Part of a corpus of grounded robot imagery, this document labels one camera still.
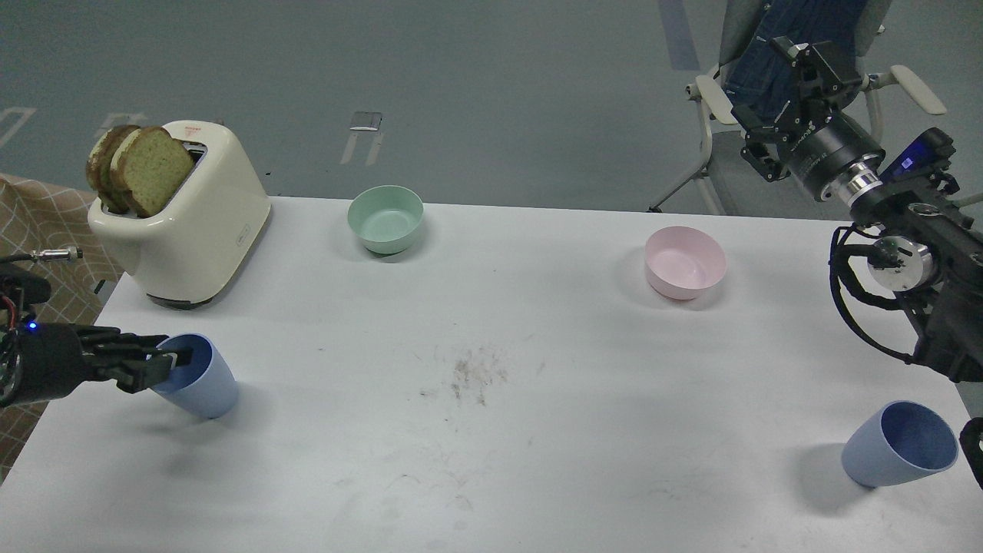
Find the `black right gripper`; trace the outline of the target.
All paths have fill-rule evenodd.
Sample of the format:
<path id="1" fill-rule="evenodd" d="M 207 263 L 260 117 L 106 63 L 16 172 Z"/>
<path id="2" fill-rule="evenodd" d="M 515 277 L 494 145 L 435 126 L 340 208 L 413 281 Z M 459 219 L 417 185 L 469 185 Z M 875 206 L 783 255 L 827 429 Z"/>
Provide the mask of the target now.
<path id="1" fill-rule="evenodd" d="M 794 177 L 818 202 L 838 197 L 854 204 L 882 185 L 877 170 L 885 152 L 843 109 L 856 99 L 862 77 L 831 41 L 771 46 L 791 69 L 796 93 L 772 122 L 748 105 L 733 108 L 744 129 L 741 154 L 766 181 Z"/>

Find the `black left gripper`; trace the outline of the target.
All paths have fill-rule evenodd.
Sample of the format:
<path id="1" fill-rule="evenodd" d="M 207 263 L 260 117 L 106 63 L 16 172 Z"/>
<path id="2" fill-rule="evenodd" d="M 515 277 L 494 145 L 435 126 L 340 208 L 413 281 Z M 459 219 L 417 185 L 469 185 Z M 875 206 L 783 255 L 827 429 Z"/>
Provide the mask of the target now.
<path id="1" fill-rule="evenodd" d="M 168 335 L 136 335 L 109 326 L 70 323 L 70 370 L 65 392 L 76 391 L 83 382 L 113 380 L 126 393 L 143 392 L 165 382 L 176 366 L 190 363 L 190 347 L 163 349 Z"/>

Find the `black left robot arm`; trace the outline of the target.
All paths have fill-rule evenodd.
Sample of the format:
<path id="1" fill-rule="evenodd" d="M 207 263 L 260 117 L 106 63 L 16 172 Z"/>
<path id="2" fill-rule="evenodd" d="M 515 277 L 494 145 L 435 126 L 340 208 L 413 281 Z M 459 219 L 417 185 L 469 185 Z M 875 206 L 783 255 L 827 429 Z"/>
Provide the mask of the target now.
<path id="1" fill-rule="evenodd" d="M 62 399 L 83 382 L 116 382 L 136 393 L 168 381 L 192 361 L 189 346 L 164 347 L 166 336 L 138 336 L 109 326 L 40 323 L 35 305 L 49 301 L 48 280 L 20 262 L 74 261 L 76 246 L 35 250 L 2 259 L 3 407 Z"/>

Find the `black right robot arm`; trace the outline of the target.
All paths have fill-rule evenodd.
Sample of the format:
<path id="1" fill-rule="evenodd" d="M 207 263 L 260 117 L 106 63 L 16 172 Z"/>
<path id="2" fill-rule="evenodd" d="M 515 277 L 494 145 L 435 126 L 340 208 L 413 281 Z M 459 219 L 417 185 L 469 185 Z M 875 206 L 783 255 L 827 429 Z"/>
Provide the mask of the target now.
<path id="1" fill-rule="evenodd" d="M 981 382 L 981 234 L 951 195 L 952 139 L 919 135 L 887 168 L 885 153 L 843 109 L 866 88 L 830 41 L 770 45 L 790 67 L 793 97 L 772 122 L 751 106 L 733 116 L 745 132 L 742 157 L 762 178 L 794 177 L 819 202 L 836 197 L 851 224 L 829 248 L 829 288 L 843 322 L 874 349 L 952 382 Z M 843 294 L 905 314 L 912 353 L 877 343 L 850 314 Z"/>

